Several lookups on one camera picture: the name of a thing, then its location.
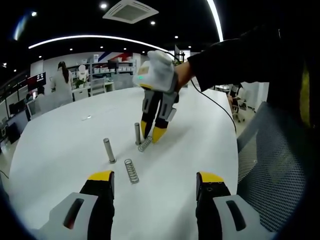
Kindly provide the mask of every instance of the black sleeve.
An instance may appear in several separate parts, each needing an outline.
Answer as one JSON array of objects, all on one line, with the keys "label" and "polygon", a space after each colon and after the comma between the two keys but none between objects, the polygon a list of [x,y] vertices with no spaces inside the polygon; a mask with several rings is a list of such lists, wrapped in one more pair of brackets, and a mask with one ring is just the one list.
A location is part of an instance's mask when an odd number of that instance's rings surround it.
[{"label": "black sleeve", "polygon": [[277,81],[286,56],[279,30],[262,26],[218,42],[188,61],[204,91],[213,85]]}]

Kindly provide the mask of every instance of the hand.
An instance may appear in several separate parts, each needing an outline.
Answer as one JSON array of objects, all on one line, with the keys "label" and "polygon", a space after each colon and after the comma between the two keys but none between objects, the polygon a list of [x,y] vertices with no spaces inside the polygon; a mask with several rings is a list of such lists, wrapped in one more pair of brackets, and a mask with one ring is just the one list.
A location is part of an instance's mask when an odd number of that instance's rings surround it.
[{"label": "hand", "polygon": [[190,81],[190,79],[194,76],[194,74],[192,73],[192,70],[188,61],[176,66],[174,71],[178,75],[178,83],[176,85],[175,90],[179,92],[180,89]]}]

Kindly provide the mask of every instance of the ceiling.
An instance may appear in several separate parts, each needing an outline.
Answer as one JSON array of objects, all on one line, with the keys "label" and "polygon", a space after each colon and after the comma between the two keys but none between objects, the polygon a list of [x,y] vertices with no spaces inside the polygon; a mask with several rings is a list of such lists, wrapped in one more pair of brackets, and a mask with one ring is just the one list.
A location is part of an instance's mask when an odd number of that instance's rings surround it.
[{"label": "ceiling", "polygon": [[[109,19],[103,15],[119,0],[105,0],[106,9],[99,6],[101,0],[47,0],[7,2],[8,15],[1,15],[0,85],[7,82],[30,64],[70,53],[104,51],[141,53],[150,48],[140,44],[102,38],[67,39],[47,43],[32,49],[28,46],[58,37],[72,35],[107,35],[133,39],[167,50],[179,49],[200,52],[219,41],[217,28],[207,0],[140,0],[159,11],[158,14],[135,24]],[[265,23],[272,15],[270,1],[214,0],[223,37],[231,39]],[[26,17],[24,30],[18,40],[13,39],[18,22]]]}]

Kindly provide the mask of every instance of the floor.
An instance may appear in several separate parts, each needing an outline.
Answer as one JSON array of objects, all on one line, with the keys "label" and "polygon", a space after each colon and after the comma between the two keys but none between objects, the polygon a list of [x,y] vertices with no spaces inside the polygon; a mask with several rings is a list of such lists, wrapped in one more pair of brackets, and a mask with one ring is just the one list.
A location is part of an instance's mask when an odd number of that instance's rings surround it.
[{"label": "floor", "polygon": [[[9,176],[12,158],[14,156],[18,141],[19,140],[15,141],[13,144],[11,144],[9,141],[1,142],[0,144],[2,150],[2,153],[0,154],[0,170],[7,176]],[[3,188],[7,193],[9,193],[9,180],[2,172],[0,172],[0,175]]]},{"label": "floor", "polygon": [[241,135],[241,133],[250,123],[251,119],[255,116],[255,112],[251,108],[248,108],[246,111],[240,110],[240,113],[244,117],[244,121],[238,122],[238,119],[234,120],[236,127],[236,137],[239,137]]}]

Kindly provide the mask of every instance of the yellow stripe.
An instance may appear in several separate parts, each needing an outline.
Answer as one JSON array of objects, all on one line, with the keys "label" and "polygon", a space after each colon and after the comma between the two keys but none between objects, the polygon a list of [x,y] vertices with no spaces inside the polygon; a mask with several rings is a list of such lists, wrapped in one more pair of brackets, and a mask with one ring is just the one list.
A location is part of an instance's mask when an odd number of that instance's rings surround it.
[{"label": "yellow stripe", "polygon": [[200,171],[203,183],[221,183],[224,182],[224,179],[218,175],[215,175],[211,172]]},{"label": "yellow stripe", "polygon": [[94,180],[94,181],[109,181],[110,174],[112,173],[111,170],[109,171],[102,171],[97,172],[95,174],[92,174],[88,180]]},{"label": "yellow stripe", "polygon": [[142,136],[145,137],[147,123],[145,121],[141,121],[140,125],[141,125]]},{"label": "yellow stripe", "polygon": [[145,87],[147,89],[152,89],[152,86],[150,86],[148,84],[144,84],[144,83],[140,83],[140,87]]},{"label": "yellow stripe", "polygon": [[306,64],[304,64],[302,74],[302,84],[300,92],[300,116],[302,122],[307,127],[310,127],[310,81]]},{"label": "yellow stripe", "polygon": [[165,134],[167,131],[166,128],[159,128],[159,127],[154,127],[153,132],[152,132],[152,142],[155,144],[156,142],[159,141],[159,139]]}]

